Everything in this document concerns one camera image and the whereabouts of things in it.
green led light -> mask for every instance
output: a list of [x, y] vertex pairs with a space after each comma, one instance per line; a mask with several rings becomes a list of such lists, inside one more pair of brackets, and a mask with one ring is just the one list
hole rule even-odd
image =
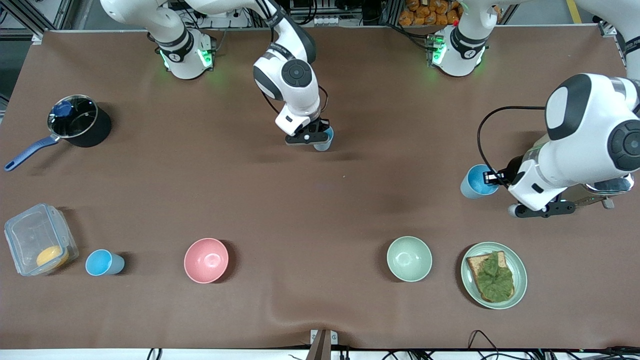
[[209, 54], [208, 52], [198, 50], [198, 55], [204, 67], [210, 67], [213, 64], [213, 61], [211, 59], [211, 54]]
[[444, 58], [444, 54], [446, 52], [447, 44], [442, 44], [442, 47], [433, 53], [433, 63], [439, 65], [442, 62], [442, 58]]
[[167, 62], [166, 57], [164, 57], [164, 53], [160, 52], [160, 55], [162, 56], [162, 60], [164, 61], [164, 67], [169, 69], [169, 63]]
[[480, 53], [478, 54], [478, 61], [476, 62], [476, 66], [480, 65], [480, 62], [482, 61], [482, 54], [484, 54], [484, 50], [486, 48], [483, 47], [482, 50], [480, 50]]

plastic cup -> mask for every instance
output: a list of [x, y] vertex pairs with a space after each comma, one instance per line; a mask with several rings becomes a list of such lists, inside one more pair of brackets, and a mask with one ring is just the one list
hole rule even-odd
[[113, 275], [122, 271], [124, 259], [109, 250], [100, 249], [89, 255], [84, 268], [91, 276]]
[[498, 191], [498, 185], [484, 183], [484, 172], [489, 171], [485, 164], [474, 165], [469, 169], [460, 184], [460, 192], [468, 199], [479, 199]]
[[318, 151], [329, 150], [329, 147], [331, 146], [331, 141], [333, 141], [333, 128], [331, 126], [327, 130], [325, 130], [325, 133], [329, 135], [329, 141], [327, 141], [326, 143], [320, 143], [320, 144], [314, 145], [314, 148]]

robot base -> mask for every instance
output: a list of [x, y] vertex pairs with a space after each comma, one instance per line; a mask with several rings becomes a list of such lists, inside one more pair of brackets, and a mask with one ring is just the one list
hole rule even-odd
[[160, 53], [164, 60], [167, 71], [173, 73], [176, 78], [183, 80], [195, 79], [205, 71], [213, 71], [213, 64], [216, 56], [216, 39], [196, 29], [189, 29], [193, 35], [194, 42], [198, 46], [184, 56], [182, 62], [176, 63], [167, 59]]
[[486, 48], [483, 47], [482, 50], [475, 54], [465, 54], [468, 58], [464, 58], [463, 54], [460, 54], [451, 46], [451, 32], [453, 29], [453, 25], [448, 25], [435, 33], [435, 36], [442, 37], [444, 42], [439, 50], [428, 50], [428, 60], [432, 66], [439, 67], [445, 74], [451, 76], [466, 76], [471, 74], [476, 66], [480, 65], [482, 55]]

bread slice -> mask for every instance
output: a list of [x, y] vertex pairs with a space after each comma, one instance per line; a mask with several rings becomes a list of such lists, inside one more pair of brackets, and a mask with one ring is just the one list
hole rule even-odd
[[[469, 264], [471, 273], [474, 275], [474, 282], [476, 283], [476, 286], [478, 285], [478, 274], [482, 270], [482, 263], [485, 260], [487, 260], [490, 256], [491, 254], [485, 254], [485, 255], [478, 255], [478, 256], [472, 256], [470, 258], [467, 258], [467, 264]], [[498, 251], [498, 266], [501, 268], [507, 267], [507, 259], [504, 257], [504, 251]], [[514, 286], [511, 289], [511, 294], [509, 295], [509, 299], [513, 296], [515, 292], [516, 292], [516, 288]], [[493, 302], [487, 299], [486, 297], [484, 297], [482, 293], [480, 293], [480, 296], [482, 296], [484, 301]]]

plate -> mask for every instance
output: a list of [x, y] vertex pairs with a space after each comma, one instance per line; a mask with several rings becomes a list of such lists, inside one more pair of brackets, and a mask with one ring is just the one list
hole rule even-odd
[[[507, 260], [507, 267], [513, 272], [513, 285], [515, 286], [515, 293], [513, 296], [503, 302], [488, 302], [482, 299], [480, 291], [474, 281], [473, 273], [467, 263], [467, 258], [473, 256], [490, 254], [494, 251], [504, 251], [504, 257]], [[500, 243], [494, 243], [487, 241], [484, 243], [477, 243], [471, 247], [462, 259], [462, 265], [460, 266], [460, 275], [462, 276], [462, 283], [465, 285], [465, 289], [478, 304], [488, 307], [490, 309], [504, 310], [515, 306], [524, 297], [524, 293], [527, 291], [527, 270], [524, 268], [524, 263], [513, 252], [513, 250]]]

